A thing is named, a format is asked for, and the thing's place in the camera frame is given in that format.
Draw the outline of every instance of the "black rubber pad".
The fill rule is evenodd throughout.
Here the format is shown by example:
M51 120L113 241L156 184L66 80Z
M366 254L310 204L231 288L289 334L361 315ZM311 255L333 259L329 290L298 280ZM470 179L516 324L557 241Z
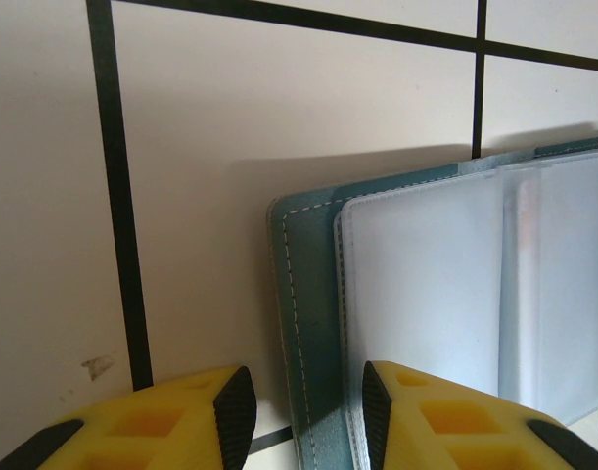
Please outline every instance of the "black rubber pad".
M44 428L0 461L0 470L36 470L83 426L80 419Z
M364 365L361 387L370 468L383 470L388 445L392 399L372 362Z
M572 431L540 419L527 425L575 470L598 470L598 452Z
M240 367L213 401L224 470L241 470L249 455L257 419L251 372Z

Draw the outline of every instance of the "tile floor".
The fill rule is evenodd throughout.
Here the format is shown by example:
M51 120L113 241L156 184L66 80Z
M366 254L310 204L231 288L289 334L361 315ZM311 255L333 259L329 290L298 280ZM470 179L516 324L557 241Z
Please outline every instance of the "tile floor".
M273 3L477 30L473 0ZM469 159L475 55L118 1L112 11L154 378L244 363L260 397L255 435L283 429L268 203ZM598 59L598 1L488 0L486 37ZM482 130L482 155L598 135L598 71L486 57ZM0 2L0 457L131 388L105 175L85 2ZM81 363L101 356L114 366L92 381ZM572 429L598 447L598 411ZM298 468L292 442L246 468Z

